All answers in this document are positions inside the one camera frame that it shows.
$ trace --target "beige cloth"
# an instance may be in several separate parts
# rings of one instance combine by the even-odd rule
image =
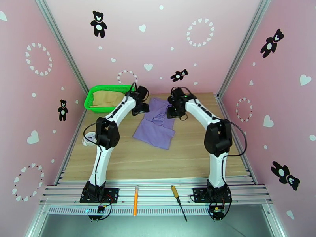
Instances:
[[[125,94],[115,91],[97,91],[93,93],[93,108],[116,107],[123,100]]]

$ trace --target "screwdriver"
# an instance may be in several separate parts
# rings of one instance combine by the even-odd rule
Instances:
[[[184,213],[183,208],[182,208],[182,205],[181,205],[181,203],[180,203],[179,195],[178,195],[178,192],[177,192],[176,188],[175,188],[173,185],[171,185],[171,189],[172,189],[173,195],[175,196],[175,198],[177,199],[177,201],[178,201],[178,203],[179,203],[179,205],[180,205],[180,207],[181,207],[181,210],[182,210],[182,213],[183,213],[183,215],[184,215],[185,221],[188,221],[188,220],[186,219],[185,213]]]

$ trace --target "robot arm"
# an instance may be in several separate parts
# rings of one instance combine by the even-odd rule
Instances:
[[[106,171],[111,153],[120,140],[119,125],[124,117],[132,111],[132,115],[149,112],[148,104],[144,99],[148,90],[139,86],[136,91],[128,91],[121,103],[105,118],[99,117],[96,121],[97,153],[93,171],[87,181],[80,203],[99,203],[107,194],[105,192]]]
[[[222,220],[228,212],[224,213],[224,203],[232,202],[231,192],[225,181],[226,157],[233,144],[230,122],[212,114],[190,91],[189,93],[185,94],[181,88],[171,90],[168,98],[171,107],[167,110],[167,117],[181,118],[189,112],[206,129],[204,146],[210,154],[207,193],[211,204],[216,204],[210,204],[209,211],[212,219]],[[223,203],[223,206],[217,207],[217,203]]]

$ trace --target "orange pencil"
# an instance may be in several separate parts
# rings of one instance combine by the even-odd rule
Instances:
[[[134,216],[136,216],[137,214],[137,201],[138,201],[138,186],[135,187],[134,211],[133,211]]]

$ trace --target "folded towel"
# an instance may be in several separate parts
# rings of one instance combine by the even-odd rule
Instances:
[[[123,100],[125,94],[115,91],[97,91],[93,93],[91,107],[116,107]]]
[[[152,146],[169,149],[175,131],[172,130],[175,119],[167,118],[168,101],[151,98],[149,112],[139,124],[133,138],[139,139]]]

